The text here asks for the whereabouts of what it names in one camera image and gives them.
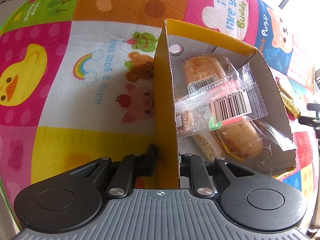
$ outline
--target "gray ribbed plate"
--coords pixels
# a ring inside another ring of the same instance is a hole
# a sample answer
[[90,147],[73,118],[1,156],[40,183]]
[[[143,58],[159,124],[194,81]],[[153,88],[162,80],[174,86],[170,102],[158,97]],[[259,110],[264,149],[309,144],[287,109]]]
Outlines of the gray ribbed plate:
[[135,189],[131,196],[111,200],[101,215],[88,225],[61,234],[23,230],[15,240],[144,240],[144,239],[308,239],[298,229],[263,234],[231,223],[215,202],[198,199],[187,189]]

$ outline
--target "cardboard box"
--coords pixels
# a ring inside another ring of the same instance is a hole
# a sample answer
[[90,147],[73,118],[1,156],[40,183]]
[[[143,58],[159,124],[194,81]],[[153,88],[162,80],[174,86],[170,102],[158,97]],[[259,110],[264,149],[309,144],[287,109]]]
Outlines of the cardboard box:
[[[250,69],[268,112],[263,120],[292,140],[278,87],[257,48],[211,29],[166,19],[154,59],[155,143],[158,148],[156,173],[159,188],[179,186],[179,153],[201,155],[197,147],[193,147],[191,152],[192,137],[182,138],[178,148],[174,88],[177,91],[185,85],[183,61],[205,53],[227,56],[236,69],[250,62]],[[295,168],[295,150],[283,152],[278,145],[271,143],[271,151],[273,175]]]

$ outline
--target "yellow square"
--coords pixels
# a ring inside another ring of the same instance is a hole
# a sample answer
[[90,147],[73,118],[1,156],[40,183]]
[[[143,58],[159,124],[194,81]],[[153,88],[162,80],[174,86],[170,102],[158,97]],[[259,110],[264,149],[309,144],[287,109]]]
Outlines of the yellow square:
[[309,199],[313,193],[313,170],[312,163],[301,169],[301,192]]
[[111,157],[114,162],[129,154],[144,154],[153,141],[153,135],[38,127],[32,152],[31,183],[103,156]]

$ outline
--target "round black pad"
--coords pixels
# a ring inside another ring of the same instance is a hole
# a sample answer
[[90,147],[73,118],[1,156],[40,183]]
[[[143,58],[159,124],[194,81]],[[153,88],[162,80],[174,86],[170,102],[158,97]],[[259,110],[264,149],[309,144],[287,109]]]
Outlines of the round black pad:
[[66,189],[53,188],[41,192],[37,202],[39,206],[48,210],[59,210],[70,206],[75,200],[75,195]]
[[284,198],[277,191],[260,188],[249,192],[247,195],[247,201],[256,208],[273,210],[282,206]]
[[[230,185],[222,192],[220,207],[237,224],[256,231],[275,232],[292,228],[303,218],[307,201],[294,187],[258,172],[253,176],[228,178]],[[268,199],[273,196],[275,203]]]
[[23,227],[50,233],[83,226],[101,207],[101,195],[89,178],[65,173],[26,187],[14,202]]

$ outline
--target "metal screw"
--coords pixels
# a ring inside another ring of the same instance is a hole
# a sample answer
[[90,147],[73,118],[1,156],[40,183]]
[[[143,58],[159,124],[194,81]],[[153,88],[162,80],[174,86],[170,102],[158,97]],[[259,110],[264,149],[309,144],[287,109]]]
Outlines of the metal screw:
[[124,194],[124,190],[122,188],[119,188],[119,187],[114,187],[114,188],[109,190],[109,194],[113,195],[113,196],[121,196],[121,195]]
[[213,193],[212,189],[210,189],[208,187],[198,188],[197,192],[198,192],[198,194],[204,195],[204,196],[208,196],[208,195],[211,195]]

